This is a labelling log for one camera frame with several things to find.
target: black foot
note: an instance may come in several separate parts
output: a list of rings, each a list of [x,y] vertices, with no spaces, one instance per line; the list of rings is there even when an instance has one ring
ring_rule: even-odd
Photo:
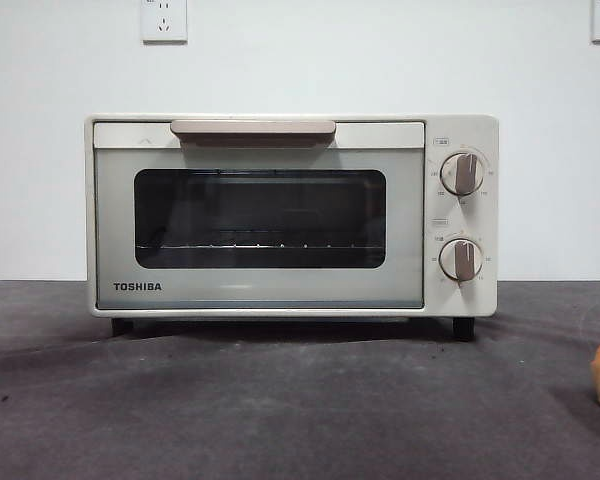
[[[125,320],[124,318],[111,319],[112,336],[117,337],[129,332],[133,332],[133,320]]]
[[[471,342],[474,339],[473,326],[476,323],[474,317],[453,318],[453,338],[460,342]]]

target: toaster oven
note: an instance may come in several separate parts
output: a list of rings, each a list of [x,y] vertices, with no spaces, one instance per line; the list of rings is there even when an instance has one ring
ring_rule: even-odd
[[[495,311],[492,117],[97,115],[85,138],[89,308],[118,329],[451,316],[471,335]]]

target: control knob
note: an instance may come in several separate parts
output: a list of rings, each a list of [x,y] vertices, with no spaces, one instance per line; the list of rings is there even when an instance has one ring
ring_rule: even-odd
[[[471,195],[482,185],[484,168],[475,153],[457,153],[445,160],[440,180],[449,192],[459,197]]]
[[[459,238],[442,247],[439,262],[447,277],[457,282],[467,282],[480,273],[482,252],[472,241]]]

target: glass window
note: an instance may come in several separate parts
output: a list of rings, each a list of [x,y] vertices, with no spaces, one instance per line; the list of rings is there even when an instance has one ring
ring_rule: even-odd
[[[386,181],[376,170],[143,170],[136,259],[145,268],[375,268]]]

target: dark gray mat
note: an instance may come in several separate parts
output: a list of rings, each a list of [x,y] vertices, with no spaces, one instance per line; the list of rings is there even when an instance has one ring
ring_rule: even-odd
[[[448,320],[147,324],[0,282],[0,479],[597,479],[600,282]]]

